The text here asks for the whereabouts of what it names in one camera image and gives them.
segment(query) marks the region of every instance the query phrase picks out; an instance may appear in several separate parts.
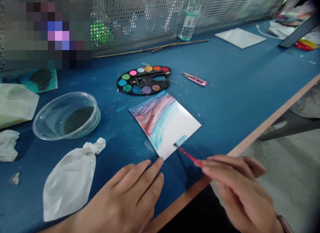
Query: metal mesh panel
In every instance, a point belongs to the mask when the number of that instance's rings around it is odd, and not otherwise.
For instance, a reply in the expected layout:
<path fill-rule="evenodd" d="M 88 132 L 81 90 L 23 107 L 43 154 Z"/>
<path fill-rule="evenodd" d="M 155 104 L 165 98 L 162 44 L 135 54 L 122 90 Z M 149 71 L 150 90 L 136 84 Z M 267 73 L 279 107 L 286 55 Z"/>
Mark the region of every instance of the metal mesh panel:
<path fill-rule="evenodd" d="M 284 0 L 204 0 L 195 33 L 264 18 Z M 93 56 L 176 38 L 189 0 L 91 0 Z M 0 73 L 4 68 L 4 0 L 0 0 Z"/>

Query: blue table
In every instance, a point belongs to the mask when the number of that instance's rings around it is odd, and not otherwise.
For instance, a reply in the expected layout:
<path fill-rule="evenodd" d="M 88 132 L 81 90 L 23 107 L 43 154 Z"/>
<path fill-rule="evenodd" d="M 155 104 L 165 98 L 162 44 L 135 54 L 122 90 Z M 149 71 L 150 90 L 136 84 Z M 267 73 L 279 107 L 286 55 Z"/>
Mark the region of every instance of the blue table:
<path fill-rule="evenodd" d="M 266 32 L 268 21 L 259 24 Z M 255 25 L 239 27 L 259 34 Z M 123 94 L 116 88 L 120 75 L 143 66 L 142 63 L 167 65 L 172 69 L 170 80 L 177 83 L 171 82 L 167 91 L 202 124 L 183 145 L 198 159 L 228 154 L 319 73 L 319 49 L 284 50 L 277 47 L 280 41 L 273 38 L 239 49 L 214 37 L 215 33 L 228 29 L 192 38 L 210 38 L 207 43 L 173 46 L 154 54 L 94 59 L 91 70 L 59 70 L 59 88 L 40 95 L 36 113 L 62 94 L 85 91 L 97 99 L 100 124 L 83 138 L 53 142 L 38 139 L 32 132 L 32 121 L 9 128 L 21 134 L 16 150 L 23 156 L 12 163 L 0 163 L 0 232 L 35 231 L 52 224 L 43 223 L 45 181 L 65 154 L 85 142 L 96 142 L 99 137 L 107 142 L 97 156 L 89 200 L 124 165 L 156 160 L 156 152 L 128 111 L 147 97 Z M 182 77 L 182 71 L 197 75 L 213 86 L 202 88 Z M 177 151 L 165 161 L 161 171 L 165 183 L 155 217 L 203 176 L 199 168 Z M 9 180 L 16 172 L 21 172 L 20 184 L 10 185 Z"/>

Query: thread snips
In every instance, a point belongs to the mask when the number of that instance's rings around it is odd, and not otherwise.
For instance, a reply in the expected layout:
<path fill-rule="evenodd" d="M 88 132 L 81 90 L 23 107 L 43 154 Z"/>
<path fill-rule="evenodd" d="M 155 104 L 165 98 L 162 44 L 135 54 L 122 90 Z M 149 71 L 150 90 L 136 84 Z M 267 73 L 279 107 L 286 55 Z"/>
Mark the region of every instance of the thread snips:
<path fill-rule="evenodd" d="M 196 76 L 190 75 L 188 73 L 182 72 L 182 76 L 186 77 L 187 79 L 197 83 L 198 85 L 201 85 L 202 87 L 207 85 L 207 81 L 204 81 Z"/>

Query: wooden stick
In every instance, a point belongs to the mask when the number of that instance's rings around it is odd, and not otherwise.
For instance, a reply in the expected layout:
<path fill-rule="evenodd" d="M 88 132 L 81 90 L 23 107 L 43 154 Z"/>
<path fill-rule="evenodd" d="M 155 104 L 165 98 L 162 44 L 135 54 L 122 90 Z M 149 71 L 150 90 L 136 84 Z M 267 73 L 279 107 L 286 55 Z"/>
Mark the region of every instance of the wooden stick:
<path fill-rule="evenodd" d="M 149 48 L 149 49 L 142 49 L 142 50 L 131 51 L 131 52 L 126 52 L 126 53 L 118 53 L 118 54 L 108 54 L 108 55 L 102 55 L 102 56 L 95 56 L 95 57 L 92 57 L 92 58 L 103 58 L 103 57 L 111 57 L 111 56 L 118 56 L 118 55 L 132 54 L 132 53 L 140 53 L 140 52 L 149 51 L 149 50 L 158 49 L 158 48 L 164 48 L 164 47 L 168 47 L 168 46 L 174 46 L 174 45 L 180 45 L 180 44 L 202 43 L 202 42 L 208 42 L 208 41 L 209 41 L 209 39 L 206 39 L 206 40 L 198 40 L 198 41 L 190 41 L 190 42 L 183 42 L 183 43 L 172 43 L 172 44 L 162 45 L 162 46 L 153 47 L 153 48 Z"/>
<path fill-rule="evenodd" d="M 163 48 L 166 48 L 166 47 L 169 47 L 169 46 L 165 46 L 165 47 L 162 47 L 162 48 L 159 48 L 159 49 L 155 49 L 154 51 L 152 51 L 152 53 L 157 52 L 157 51 L 159 51 L 159 50 L 161 50 Z"/>

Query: water bottle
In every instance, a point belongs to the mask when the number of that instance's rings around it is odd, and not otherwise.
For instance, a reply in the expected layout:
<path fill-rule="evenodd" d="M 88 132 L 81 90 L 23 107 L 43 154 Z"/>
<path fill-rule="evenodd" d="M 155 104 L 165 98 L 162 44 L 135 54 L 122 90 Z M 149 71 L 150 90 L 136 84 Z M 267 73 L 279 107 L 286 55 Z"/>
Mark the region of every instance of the water bottle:
<path fill-rule="evenodd" d="M 190 0 L 187 8 L 187 15 L 184 19 L 183 28 L 180 39 L 189 41 L 192 37 L 194 28 L 196 27 L 197 19 L 200 15 L 203 0 Z"/>

